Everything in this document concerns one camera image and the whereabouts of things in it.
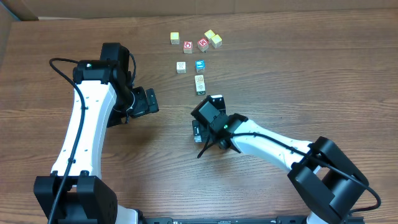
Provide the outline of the green-edged wooden number block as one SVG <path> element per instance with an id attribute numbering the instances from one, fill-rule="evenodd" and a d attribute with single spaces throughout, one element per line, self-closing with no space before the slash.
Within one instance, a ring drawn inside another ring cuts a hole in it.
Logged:
<path id="1" fill-rule="evenodd" d="M 204 95 L 206 93 L 206 88 L 204 83 L 196 84 L 197 95 Z"/>

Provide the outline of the tan wooden picture block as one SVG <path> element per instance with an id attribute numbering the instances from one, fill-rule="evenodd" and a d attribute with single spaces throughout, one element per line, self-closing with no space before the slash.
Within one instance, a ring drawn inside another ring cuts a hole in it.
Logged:
<path id="1" fill-rule="evenodd" d="M 203 84 L 204 81 L 204 76 L 203 75 L 195 75 L 195 84 L 196 85 L 201 85 Z"/>

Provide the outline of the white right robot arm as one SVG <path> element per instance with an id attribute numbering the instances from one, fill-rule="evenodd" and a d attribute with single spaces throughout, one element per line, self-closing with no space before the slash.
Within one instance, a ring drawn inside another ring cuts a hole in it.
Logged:
<path id="1" fill-rule="evenodd" d="M 221 95 L 207 96 L 192 112 L 196 142 L 264 159 L 287 173 L 311 214 L 306 223 L 362 223 L 352 207 L 369 182 L 330 139 L 300 141 L 226 114 Z"/>

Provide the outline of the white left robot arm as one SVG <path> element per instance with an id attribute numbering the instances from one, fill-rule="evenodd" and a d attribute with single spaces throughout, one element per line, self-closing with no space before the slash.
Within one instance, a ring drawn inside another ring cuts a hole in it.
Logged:
<path id="1" fill-rule="evenodd" d="M 153 89 L 136 87 L 135 61 L 120 43 L 104 43 L 98 60 L 74 61 L 74 103 L 65 140 L 50 175 L 38 176 L 34 195 L 49 223 L 145 223 L 123 207 L 101 179 L 107 128 L 159 110 Z"/>

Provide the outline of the pale wooden block far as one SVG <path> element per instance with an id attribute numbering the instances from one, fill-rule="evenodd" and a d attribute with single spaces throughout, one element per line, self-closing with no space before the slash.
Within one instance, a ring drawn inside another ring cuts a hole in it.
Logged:
<path id="1" fill-rule="evenodd" d="M 177 73 L 186 73 L 186 62 L 177 62 L 176 63 L 176 71 Z"/>

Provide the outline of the blue wooden block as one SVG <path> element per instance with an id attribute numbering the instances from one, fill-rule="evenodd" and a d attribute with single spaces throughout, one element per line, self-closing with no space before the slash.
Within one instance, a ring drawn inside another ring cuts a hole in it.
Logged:
<path id="1" fill-rule="evenodd" d="M 204 60 L 197 60 L 195 62 L 195 68 L 197 73 L 203 73 L 205 71 L 206 65 Z"/>

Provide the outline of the red wooden block left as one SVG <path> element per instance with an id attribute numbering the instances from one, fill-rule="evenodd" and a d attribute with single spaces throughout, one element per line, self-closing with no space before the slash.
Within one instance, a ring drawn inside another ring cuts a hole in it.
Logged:
<path id="1" fill-rule="evenodd" d="M 193 42 L 185 41 L 183 43 L 183 52 L 185 54 L 192 54 L 193 53 Z"/>

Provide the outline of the red wooden block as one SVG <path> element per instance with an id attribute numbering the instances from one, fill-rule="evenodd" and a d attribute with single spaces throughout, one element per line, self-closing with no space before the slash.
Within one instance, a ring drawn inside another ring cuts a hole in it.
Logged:
<path id="1" fill-rule="evenodd" d="M 185 41 L 183 43 L 183 52 L 185 54 L 192 54 L 193 53 L 193 42 Z"/>
<path id="2" fill-rule="evenodd" d="M 209 48 L 209 41 L 205 38 L 201 38 L 198 42 L 197 42 L 197 47 L 200 51 L 202 52 L 206 52 Z"/>

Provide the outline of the yellow wooden block left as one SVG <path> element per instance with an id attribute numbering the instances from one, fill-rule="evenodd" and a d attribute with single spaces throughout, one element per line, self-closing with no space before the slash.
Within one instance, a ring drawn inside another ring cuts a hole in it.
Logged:
<path id="1" fill-rule="evenodd" d="M 180 35 L 178 32 L 170 33 L 170 43 L 172 45 L 178 45 L 180 43 Z"/>

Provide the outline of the yellow wooden block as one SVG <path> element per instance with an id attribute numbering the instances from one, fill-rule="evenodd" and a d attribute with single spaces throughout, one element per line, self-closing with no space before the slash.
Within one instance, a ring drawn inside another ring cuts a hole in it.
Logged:
<path id="1" fill-rule="evenodd" d="M 178 45 L 180 43 L 180 35 L 178 32 L 170 33 L 170 43 L 172 45 Z"/>
<path id="2" fill-rule="evenodd" d="M 212 37 L 215 36 L 215 33 L 214 33 L 211 29 L 209 29 L 208 31 L 206 31 L 206 32 L 204 33 L 204 36 L 205 36 L 205 39 L 206 39 L 208 42 L 211 42 L 211 39 L 212 39 Z"/>
<path id="3" fill-rule="evenodd" d="M 223 39 L 222 39 L 218 34 L 214 35 L 214 36 L 211 38 L 211 44 L 212 44 L 212 46 L 213 46 L 215 49 L 221 47 L 222 43 L 223 43 Z"/>

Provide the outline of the red wooden block right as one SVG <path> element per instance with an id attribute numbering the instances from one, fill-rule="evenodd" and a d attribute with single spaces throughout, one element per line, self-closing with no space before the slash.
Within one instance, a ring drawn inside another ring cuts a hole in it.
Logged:
<path id="1" fill-rule="evenodd" d="M 206 52 L 209 48 L 209 41 L 205 38 L 201 38 L 198 42 L 197 42 L 197 47 L 200 51 L 202 52 Z"/>

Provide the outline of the yellow wooden block right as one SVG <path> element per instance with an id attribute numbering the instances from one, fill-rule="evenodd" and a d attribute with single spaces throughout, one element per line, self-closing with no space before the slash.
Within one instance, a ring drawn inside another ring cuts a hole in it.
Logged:
<path id="1" fill-rule="evenodd" d="M 222 39 L 218 34 L 214 35 L 214 36 L 211 38 L 211 44 L 212 44 L 212 46 L 213 46 L 215 49 L 221 47 L 222 43 L 223 43 L 223 39 Z"/>

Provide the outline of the yellow wooden block upper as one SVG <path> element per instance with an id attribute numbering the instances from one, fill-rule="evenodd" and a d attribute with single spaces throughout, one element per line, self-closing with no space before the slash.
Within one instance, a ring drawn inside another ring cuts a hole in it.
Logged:
<path id="1" fill-rule="evenodd" d="M 211 29 L 209 29 L 208 31 L 206 31 L 206 32 L 204 33 L 204 36 L 205 36 L 205 39 L 206 39 L 208 42 L 211 42 L 211 39 L 212 39 L 212 37 L 215 36 L 215 33 L 214 33 Z"/>

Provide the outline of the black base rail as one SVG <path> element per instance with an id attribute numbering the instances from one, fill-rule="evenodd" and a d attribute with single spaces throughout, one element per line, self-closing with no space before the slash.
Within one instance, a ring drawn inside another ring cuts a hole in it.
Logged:
<path id="1" fill-rule="evenodd" d="M 198 219 L 173 219 L 170 217 L 144 218 L 139 224 L 303 224 L 307 217 L 279 216 L 276 218 L 198 218 Z"/>

